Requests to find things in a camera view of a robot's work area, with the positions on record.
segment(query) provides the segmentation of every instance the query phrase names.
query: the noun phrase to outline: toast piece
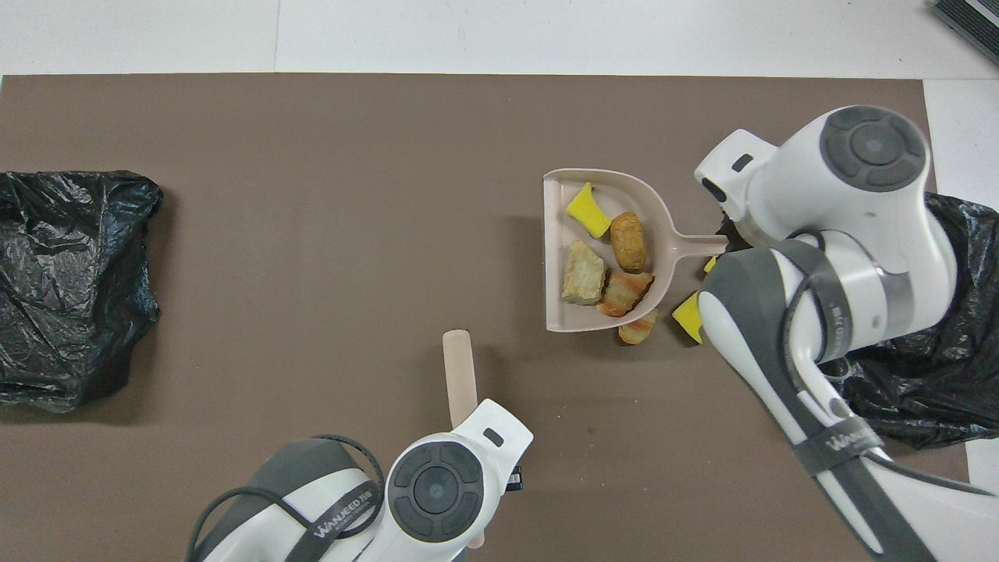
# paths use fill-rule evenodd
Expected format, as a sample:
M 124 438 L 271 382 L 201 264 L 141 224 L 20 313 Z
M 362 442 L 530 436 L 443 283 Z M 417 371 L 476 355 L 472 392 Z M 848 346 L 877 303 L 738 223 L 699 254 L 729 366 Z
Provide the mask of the toast piece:
M 655 326 L 655 319 L 658 317 L 659 309 L 653 308 L 648 314 L 634 322 L 617 326 L 617 335 L 620 336 L 622 342 L 628 345 L 638 345 L 652 333 L 652 327 Z
M 603 260 L 582 240 L 573 240 L 568 246 L 562 300 L 572 304 L 596 304 L 603 293 L 605 278 Z
M 596 303 L 596 310 L 612 317 L 624 316 L 641 300 L 655 276 L 651 273 L 610 272 L 603 298 Z

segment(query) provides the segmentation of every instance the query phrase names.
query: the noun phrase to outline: black strap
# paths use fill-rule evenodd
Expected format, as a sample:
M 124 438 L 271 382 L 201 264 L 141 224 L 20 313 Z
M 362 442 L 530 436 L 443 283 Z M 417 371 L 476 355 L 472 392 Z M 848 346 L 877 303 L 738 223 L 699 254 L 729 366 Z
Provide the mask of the black strap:
M 285 562 L 318 562 L 348 527 L 381 501 L 378 486 L 366 480 L 344 494 L 330 509 L 320 515 L 302 534 L 302 538 L 288 553 Z
M 822 250 L 800 240 L 784 240 L 774 249 L 801 271 L 818 302 L 825 332 L 818 363 L 842 357 L 850 350 L 853 322 L 846 292 L 832 264 Z
M 794 456 L 815 476 L 883 444 L 863 418 L 850 416 L 795 445 Z

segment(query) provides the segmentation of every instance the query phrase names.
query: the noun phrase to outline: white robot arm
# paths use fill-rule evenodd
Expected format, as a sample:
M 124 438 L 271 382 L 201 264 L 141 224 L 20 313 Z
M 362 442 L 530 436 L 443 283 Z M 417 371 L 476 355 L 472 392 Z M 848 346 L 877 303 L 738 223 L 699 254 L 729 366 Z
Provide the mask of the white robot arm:
M 410 445 L 381 486 L 342 446 L 358 446 L 350 440 L 290 443 L 234 491 L 242 497 L 200 542 L 192 537 L 185 562 L 451 562 L 493 519 L 532 439 L 485 400 L 453 431 Z
M 877 107 L 831 111 L 780 148 L 732 133 L 695 177 L 755 247 L 718 260 L 698 307 L 872 558 L 989 560 L 999 497 L 894 463 L 817 367 L 946 314 L 956 267 L 928 173 L 916 127 Z

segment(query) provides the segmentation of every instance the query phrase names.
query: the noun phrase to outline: brown table surface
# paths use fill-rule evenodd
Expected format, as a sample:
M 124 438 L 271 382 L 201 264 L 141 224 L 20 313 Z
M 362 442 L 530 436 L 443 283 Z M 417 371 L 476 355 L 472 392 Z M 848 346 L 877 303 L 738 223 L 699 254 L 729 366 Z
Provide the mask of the brown table surface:
M 161 184 L 163 317 L 117 395 L 0 411 L 0 560 L 177 560 L 203 507 L 282 444 L 340 433 L 388 467 L 449 428 L 441 336 L 472 332 L 481 398 L 534 433 L 471 560 L 844 561 L 865 555 L 751 393 L 668 315 L 626 348 L 544 329 L 541 176 L 607 168 L 677 228 L 745 128 L 829 109 L 928 131 L 916 81 L 439 75 L 5 77 L 0 166 Z M 684 260 L 662 308 L 699 284 Z M 961 446 L 903 463 L 967 478 Z

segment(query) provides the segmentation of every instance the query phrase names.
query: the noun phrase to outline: black garbage bag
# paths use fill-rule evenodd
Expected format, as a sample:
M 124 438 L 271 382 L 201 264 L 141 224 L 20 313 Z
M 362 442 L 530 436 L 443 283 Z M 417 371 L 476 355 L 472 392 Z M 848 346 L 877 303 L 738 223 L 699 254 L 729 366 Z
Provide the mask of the black garbage bag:
M 62 413 L 125 386 L 160 315 L 145 235 L 162 198 L 132 172 L 0 174 L 0 404 Z
M 926 194 L 957 258 L 957 286 L 943 320 L 847 353 L 821 366 L 874 431 L 913 448 L 999 436 L 999 214 Z M 747 248 L 727 218 L 728 251 Z

